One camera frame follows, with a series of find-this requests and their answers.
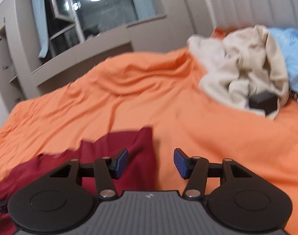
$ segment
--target window frame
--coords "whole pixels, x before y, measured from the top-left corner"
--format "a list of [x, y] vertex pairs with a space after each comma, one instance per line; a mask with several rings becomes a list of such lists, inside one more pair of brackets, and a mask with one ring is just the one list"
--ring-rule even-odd
[[52, 58], [57, 56], [56, 51], [54, 50], [54, 47], [53, 47], [53, 44], [52, 44], [52, 40], [57, 38], [58, 36], [64, 34], [68, 30], [70, 30], [72, 28], [75, 28], [76, 33], [77, 33], [77, 37], [78, 37], [78, 40], [79, 40], [80, 43], [83, 43], [86, 40], [86, 38], [84, 36], [84, 33], [82, 31], [82, 28], [80, 26], [80, 23], [79, 23], [77, 13], [75, 12], [74, 7], [73, 7], [73, 5], [74, 5], [73, 0], [65, 0], [65, 1], [67, 1], [68, 4], [69, 4], [69, 17], [62, 15], [59, 12], [56, 0], [50, 0], [51, 5], [52, 5], [52, 11], [53, 11], [54, 17], [57, 18], [57, 19], [61, 19], [61, 20], [68, 21], [68, 22], [72, 23], [71, 25], [63, 28], [62, 30], [60, 30], [56, 34], [49, 37], [49, 50], [50, 50]]
[[52, 4], [53, 15], [55, 16], [55, 18], [69, 21], [69, 22], [74, 22], [70, 13], [69, 13], [69, 17], [60, 13], [56, 0], [50, 0], [50, 1]]

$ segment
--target window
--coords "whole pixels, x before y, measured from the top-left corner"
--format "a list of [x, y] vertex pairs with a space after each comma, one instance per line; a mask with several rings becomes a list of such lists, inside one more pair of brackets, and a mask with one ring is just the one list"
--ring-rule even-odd
[[45, 10], [45, 61], [101, 32], [156, 15], [152, 0], [45, 0]]
[[97, 35], [138, 20], [133, 0], [73, 1], [81, 5], [76, 12], [84, 33]]

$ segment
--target orange item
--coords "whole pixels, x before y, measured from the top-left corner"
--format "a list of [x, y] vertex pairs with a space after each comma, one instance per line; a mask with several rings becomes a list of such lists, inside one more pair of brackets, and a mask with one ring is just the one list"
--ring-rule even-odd
[[226, 32], [220, 28], [215, 28], [211, 34], [211, 38], [217, 38], [220, 40], [223, 40], [224, 37], [226, 36]]
[[[275, 121], [228, 108], [198, 88], [206, 73], [181, 49], [127, 53], [93, 68], [52, 93], [17, 105], [0, 129], [0, 180], [40, 153], [77, 149], [110, 131], [153, 128], [157, 190], [182, 191], [173, 164], [180, 147], [211, 162], [233, 158], [284, 190], [293, 201], [286, 226], [298, 235], [298, 104], [290, 100]], [[217, 186], [209, 179], [207, 193]]]

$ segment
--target black object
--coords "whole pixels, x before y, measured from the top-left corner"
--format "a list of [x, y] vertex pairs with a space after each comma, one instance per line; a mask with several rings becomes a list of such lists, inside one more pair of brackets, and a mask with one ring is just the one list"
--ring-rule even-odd
[[264, 91], [262, 93], [249, 97], [249, 107], [258, 110], [264, 110], [265, 115], [277, 110], [278, 97], [276, 94]]
[[[119, 197], [112, 179], [120, 178], [127, 161], [126, 149], [92, 164], [72, 159], [19, 190], [8, 203], [15, 235], [287, 234], [289, 197], [232, 159], [214, 164], [177, 148], [175, 166], [190, 179], [182, 196], [125, 191]], [[95, 177], [97, 195], [80, 186], [82, 177]], [[221, 186], [205, 195], [208, 177], [220, 178]]]
[[0, 214], [7, 213], [7, 201], [0, 202]]

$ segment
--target metal screw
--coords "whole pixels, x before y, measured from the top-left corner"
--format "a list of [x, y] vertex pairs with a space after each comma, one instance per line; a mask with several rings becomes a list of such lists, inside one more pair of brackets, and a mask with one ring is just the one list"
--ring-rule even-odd
[[103, 198], [111, 198], [111, 197], [115, 196], [115, 192], [111, 189], [105, 189], [100, 192], [100, 196]]
[[186, 196], [188, 196], [189, 198], [196, 198], [199, 197], [201, 195], [201, 192], [195, 189], [190, 189], [186, 191]]

